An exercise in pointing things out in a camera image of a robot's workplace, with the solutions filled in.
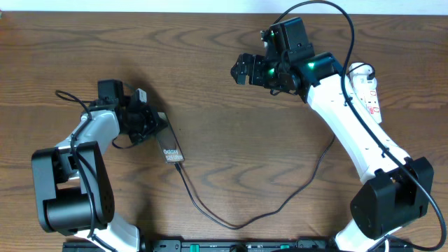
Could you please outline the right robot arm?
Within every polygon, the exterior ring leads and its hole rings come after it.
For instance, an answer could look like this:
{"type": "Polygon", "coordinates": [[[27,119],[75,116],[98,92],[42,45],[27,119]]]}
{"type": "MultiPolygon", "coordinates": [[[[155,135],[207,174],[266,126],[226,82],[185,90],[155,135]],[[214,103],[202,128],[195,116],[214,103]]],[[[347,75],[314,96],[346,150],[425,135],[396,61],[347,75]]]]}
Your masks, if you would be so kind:
{"type": "Polygon", "coordinates": [[[315,54],[303,21],[294,17],[262,31],[264,55],[243,53],[230,70],[236,83],[300,96],[328,124],[363,184],[350,203],[352,219],[335,237],[341,251],[367,251],[426,215],[434,171],[412,159],[384,132],[329,52],[315,54]]]}

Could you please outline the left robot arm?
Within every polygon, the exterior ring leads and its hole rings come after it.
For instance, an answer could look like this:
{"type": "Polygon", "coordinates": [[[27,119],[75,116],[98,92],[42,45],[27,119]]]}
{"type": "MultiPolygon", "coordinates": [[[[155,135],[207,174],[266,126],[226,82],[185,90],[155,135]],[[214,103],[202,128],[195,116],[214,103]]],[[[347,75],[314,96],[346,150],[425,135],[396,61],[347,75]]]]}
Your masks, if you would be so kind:
{"type": "Polygon", "coordinates": [[[126,95],[125,88],[120,80],[101,80],[92,101],[55,91],[83,111],[66,139],[31,156],[38,222],[45,232],[85,239],[104,251],[150,248],[142,231],[116,212],[103,155],[119,135],[127,135],[135,147],[165,123],[144,90],[126,95]]]}

